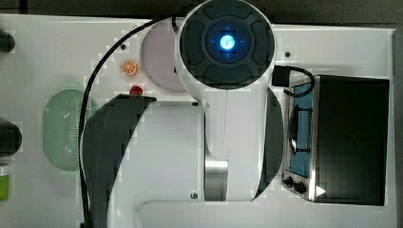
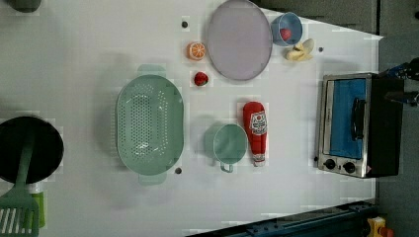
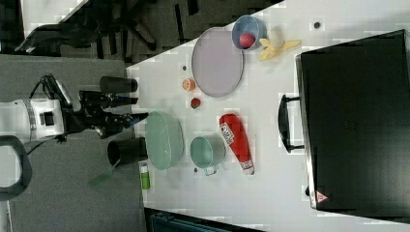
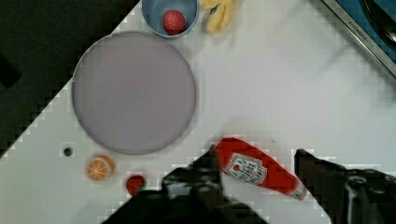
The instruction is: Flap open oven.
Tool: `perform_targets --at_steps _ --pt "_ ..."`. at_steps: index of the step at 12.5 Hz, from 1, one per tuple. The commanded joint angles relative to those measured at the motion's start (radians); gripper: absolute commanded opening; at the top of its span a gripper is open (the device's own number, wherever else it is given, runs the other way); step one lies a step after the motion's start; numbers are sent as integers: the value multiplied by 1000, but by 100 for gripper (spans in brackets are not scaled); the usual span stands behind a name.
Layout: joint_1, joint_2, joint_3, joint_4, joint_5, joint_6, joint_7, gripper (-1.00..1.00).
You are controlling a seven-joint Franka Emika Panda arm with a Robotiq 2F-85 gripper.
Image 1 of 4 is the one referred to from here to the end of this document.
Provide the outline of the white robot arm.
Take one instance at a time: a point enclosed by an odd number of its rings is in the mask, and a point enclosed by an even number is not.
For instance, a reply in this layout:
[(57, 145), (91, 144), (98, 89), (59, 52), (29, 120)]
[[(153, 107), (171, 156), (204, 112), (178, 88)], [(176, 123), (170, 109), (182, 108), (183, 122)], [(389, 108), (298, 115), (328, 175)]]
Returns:
[(81, 128), (81, 228), (143, 228), (154, 202), (247, 202), (278, 172), (277, 44), (244, 0), (206, 0), (184, 18), (175, 68), (186, 102), (121, 94)]

